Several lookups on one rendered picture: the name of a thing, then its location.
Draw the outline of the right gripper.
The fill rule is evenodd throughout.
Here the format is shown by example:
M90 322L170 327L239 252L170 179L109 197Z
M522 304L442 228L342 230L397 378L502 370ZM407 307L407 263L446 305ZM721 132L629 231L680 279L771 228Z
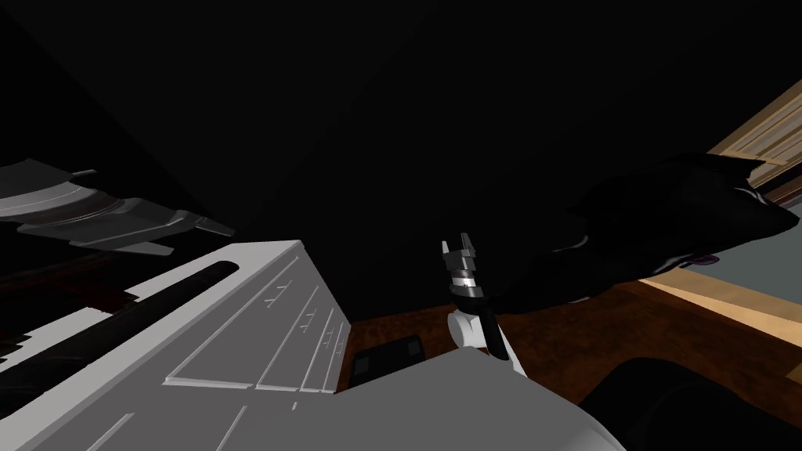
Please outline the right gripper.
M441 240L443 260L449 272L473 272L475 267L475 249L467 233L461 233L462 249L450 251L445 240Z

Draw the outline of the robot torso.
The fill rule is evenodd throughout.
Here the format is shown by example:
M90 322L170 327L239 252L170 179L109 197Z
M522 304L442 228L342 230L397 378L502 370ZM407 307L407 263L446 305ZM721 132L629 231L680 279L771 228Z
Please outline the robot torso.
M590 414L461 348L302 406L240 451L626 451Z

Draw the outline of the black bulky furniture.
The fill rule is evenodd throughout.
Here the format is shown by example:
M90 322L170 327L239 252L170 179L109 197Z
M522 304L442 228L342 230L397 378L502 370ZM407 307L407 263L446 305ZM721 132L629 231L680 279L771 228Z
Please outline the black bulky furniture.
M784 233L799 218L750 186L755 160L687 153L599 183L573 207L577 244L537 255L491 300L524 314L595 297L611 287Z

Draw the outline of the white cabinet with drawers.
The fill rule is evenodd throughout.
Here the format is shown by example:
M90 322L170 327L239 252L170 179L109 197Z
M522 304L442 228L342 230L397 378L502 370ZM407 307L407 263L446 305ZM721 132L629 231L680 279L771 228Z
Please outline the white cabinet with drawers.
M0 420L0 451L233 451L337 387L349 321L299 240L231 244L130 289L121 343Z

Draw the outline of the tan wooden window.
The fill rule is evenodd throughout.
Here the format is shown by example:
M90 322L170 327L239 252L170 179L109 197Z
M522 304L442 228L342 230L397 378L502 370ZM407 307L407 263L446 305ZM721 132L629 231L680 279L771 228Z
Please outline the tan wooden window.
M802 80L710 150L752 161L747 182L790 208L802 204Z

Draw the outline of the grey range hood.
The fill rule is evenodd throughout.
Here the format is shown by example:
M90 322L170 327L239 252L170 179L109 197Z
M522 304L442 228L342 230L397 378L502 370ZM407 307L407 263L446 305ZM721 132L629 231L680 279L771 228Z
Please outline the grey range hood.
M77 177L32 159L0 166L0 222L74 247L156 256L173 252L157 240L191 229L227 237L235 233L191 211L79 186L73 182Z

